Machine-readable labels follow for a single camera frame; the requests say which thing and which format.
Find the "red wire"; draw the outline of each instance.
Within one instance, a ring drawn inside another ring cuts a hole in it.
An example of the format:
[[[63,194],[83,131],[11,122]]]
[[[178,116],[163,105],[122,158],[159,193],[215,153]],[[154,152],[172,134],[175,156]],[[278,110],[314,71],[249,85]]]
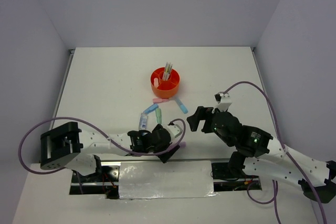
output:
[[[104,192],[104,194],[106,194],[105,188],[104,188],[104,175],[102,175],[102,177],[103,177],[103,192]]]
[[[113,188],[116,188],[116,186],[114,185],[114,183],[109,179],[109,177],[106,175],[106,173],[104,173],[105,177],[107,178],[107,180],[112,184]]]

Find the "wire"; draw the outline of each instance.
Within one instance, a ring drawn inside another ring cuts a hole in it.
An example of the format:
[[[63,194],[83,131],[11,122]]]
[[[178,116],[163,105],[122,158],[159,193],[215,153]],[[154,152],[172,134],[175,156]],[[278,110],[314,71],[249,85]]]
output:
[[[271,103],[271,101],[269,100],[269,98],[267,97],[267,95],[265,94],[265,92],[260,88],[258,87],[257,85],[255,85],[254,83],[252,82],[249,82],[249,81],[240,81],[240,82],[237,82],[235,84],[233,84],[231,87],[229,87],[227,90],[224,91],[224,93],[227,93],[228,91],[230,91],[232,88],[234,88],[235,86],[238,86],[240,84],[249,84],[253,87],[255,87],[257,90],[260,91],[260,93],[262,93],[262,95],[265,97],[266,101],[267,101],[267,104],[269,106],[269,108],[271,109],[271,112],[272,112],[272,116],[273,116],[273,119],[274,119],[274,125],[275,125],[275,128],[276,128],[276,133],[277,133],[277,136],[278,136],[278,140],[281,144],[281,147],[283,149],[286,148],[285,146],[285,143],[283,142],[282,140],[282,137],[281,137],[281,134],[280,134],[280,129],[279,129],[279,124],[278,124],[278,119],[277,119],[277,116],[275,114],[275,111],[274,111],[274,107]],[[295,159],[292,157],[292,155],[287,152],[287,155],[288,157],[292,160],[292,162],[295,164],[295,166],[297,167],[297,169],[300,171],[300,173],[304,176],[305,180],[307,181],[308,185],[310,186],[310,189],[312,190],[314,196],[315,196],[315,199],[319,205],[319,208],[320,208],[320,211],[321,211],[321,214],[322,214],[322,219],[323,219],[323,224],[327,224],[327,217],[326,217],[326,213],[324,212],[324,208],[323,208],[323,205],[322,205],[322,202],[320,200],[320,197],[319,195],[317,194],[315,188],[314,188],[314,185],[312,184],[312,182],[310,181],[310,179],[308,178],[307,174],[303,171],[303,169],[300,167],[300,165],[295,161]],[[278,213],[277,213],[277,205],[276,205],[276,200],[274,199],[273,200],[275,202],[274,204],[274,209],[276,211],[276,216],[277,216],[277,219],[278,219]]]
[[[76,174],[77,174],[77,179],[78,179],[80,193],[84,194],[83,187],[82,187],[82,182],[80,181],[80,174],[79,174],[79,172],[76,172]]]
[[[278,182],[275,182],[274,180],[272,180],[272,182],[273,182],[273,187],[274,187],[274,192],[275,192],[275,197],[278,195],[278,189],[279,189],[279,187],[278,187]],[[252,185],[254,185],[254,184],[256,184],[256,183],[258,183],[258,181],[253,181],[253,182],[251,182],[251,183],[249,183],[248,184],[248,186],[247,186],[247,195],[248,195],[248,197],[252,200],[252,201],[254,201],[255,203],[258,203],[258,204],[262,204],[262,205],[267,205],[267,204],[270,204],[270,203],[272,203],[274,200],[275,200],[275,197],[273,197],[272,199],[270,199],[269,201],[266,201],[266,202],[262,202],[262,201],[259,201],[259,200],[256,200],[256,199],[254,199],[254,198],[252,198],[252,196],[251,196],[251,194],[250,194],[250,187],[252,186]]]
[[[56,121],[56,120],[72,120],[72,121],[77,121],[77,122],[80,122],[80,123],[83,123],[83,124],[86,124],[88,126],[90,126],[91,128],[95,129],[97,132],[99,132],[100,134],[102,134],[107,140],[109,140],[112,144],[114,144],[117,148],[127,152],[127,153],[130,153],[130,154],[133,154],[133,155],[137,155],[137,156],[159,156],[159,155],[162,155],[162,154],[165,154],[167,152],[169,152],[171,149],[173,149],[174,147],[178,146],[179,143],[182,141],[184,135],[185,135],[185,131],[186,131],[186,125],[185,125],[185,122],[183,119],[180,119],[180,118],[177,118],[177,119],[174,119],[173,121],[171,121],[170,123],[174,123],[174,122],[181,122],[183,124],[183,132],[180,136],[180,139],[175,143],[175,144],[172,144],[170,145],[166,150],[162,151],[162,152],[156,152],[156,153],[141,153],[141,152],[134,152],[134,151],[131,151],[129,149],[126,149],[124,147],[122,147],[121,145],[119,145],[117,142],[115,142],[112,138],[110,138],[110,136],[108,134],[106,134],[104,131],[102,131],[101,129],[99,129],[98,127],[94,126],[93,124],[85,121],[85,120],[82,120],[82,119],[79,119],[79,118],[72,118],[72,117],[69,117],[69,116],[60,116],[60,117],[57,117],[57,118],[51,118],[51,119],[47,119],[47,120],[44,120],[38,124],[36,124],[34,127],[32,127],[29,131],[27,131],[27,133],[23,136],[23,138],[21,139],[20,141],[20,144],[19,144],[19,148],[18,148],[18,158],[19,158],[19,162],[20,164],[22,165],[22,167],[24,169],[26,169],[27,171],[33,173],[33,174],[37,174],[37,175],[46,175],[46,174],[52,174],[52,173],[56,173],[63,168],[60,168],[60,169],[56,169],[56,170],[51,170],[49,172],[38,172],[36,170],[32,170],[30,169],[26,164],[25,162],[23,161],[22,159],[22,146],[23,146],[23,143],[25,142],[27,136],[33,131],[35,130],[36,128],[38,128],[39,126],[45,124],[45,123],[48,123],[48,122],[52,122],[52,121]]]
[[[116,188],[117,186],[109,179],[109,177],[106,175],[106,173],[104,173],[104,175],[107,178],[107,180],[112,184],[112,187]]]
[[[278,195],[278,182],[272,180],[273,182],[273,189],[274,189],[274,212],[275,212],[275,217],[277,217],[277,221],[279,224],[281,224],[280,217],[279,217],[279,212],[278,212],[278,204],[277,204],[277,195]]]
[[[104,188],[104,174],[102,174],[101,176],[102,176],[102,178],[103,178],[103,179],[102,179],[102,180],[103,180],[103,192],[104,192],[104,194],[106,194],[106,191],[105,191],[105,188]]]

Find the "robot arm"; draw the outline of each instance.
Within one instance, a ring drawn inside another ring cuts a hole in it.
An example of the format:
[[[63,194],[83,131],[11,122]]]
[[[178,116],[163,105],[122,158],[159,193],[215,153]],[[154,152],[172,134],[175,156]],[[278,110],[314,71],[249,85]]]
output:
[[[168,149],[181,134],[182,129],[177,125],[158,124],[152,132],[130,131],[109,136],[125,149],[137,153],[158,153]],[[158,158],[165,163],[179,148],[178,145],[158,155]],[[41,169],[44,170],[65,167],[79,172],[82,176],[99,175],[100,158],[94,154],[102,153],[131,155],[99,133],[82,131],[77,122],[63,124],[41,135]]]
[[[202,132],[215,133],[226,145],[236,148],[228,164],[231,173],[279,180],[302,189],[305,196],[316,200],[300,170],[286,155],[290,153],[309,177],[322,203],[328,203],[336,195],[336,184],[332,182],[336,176],[334,161],[318,161],[288,146],[283,148],[276,137],[257,127],[242,125],[230,114],[228,94],[219,93],[215,98],[217,107],[199,106],[187,121],[191,131],[196,131],[200,120],[205,120]]]

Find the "orange container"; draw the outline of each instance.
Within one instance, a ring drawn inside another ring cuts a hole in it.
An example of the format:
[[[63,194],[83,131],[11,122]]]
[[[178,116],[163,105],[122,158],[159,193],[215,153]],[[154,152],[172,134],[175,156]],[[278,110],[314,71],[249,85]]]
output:
[[[177,94],[178,88],[180,85],[180,76],[179,74],[172,69],[172,72],[169,76],[169,79],[164,81],[162,80],[164,68],[156,69],[151,75],[151,85],[154,94],[162,99],[168,99]],[[154,79],[159,79],[159,86],[154,87]]]

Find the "gray wall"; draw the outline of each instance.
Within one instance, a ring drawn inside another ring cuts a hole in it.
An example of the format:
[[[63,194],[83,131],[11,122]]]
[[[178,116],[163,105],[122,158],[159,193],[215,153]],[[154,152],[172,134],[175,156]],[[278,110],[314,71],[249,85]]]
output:
[[[257,45],[279,0],[40,0],[68,48]]]
[[[281,0],[256,51],[285,141],[324,161],[336,160],[335,42],[336,0]],[[335,223],[336,199],[324,207]]]
[[[17,161],[20,138],[52,115],[68,52],[37,0],[0,0],[0,223],[12,223],[27,173]],[[38,161],[39,134],[25,158]]]

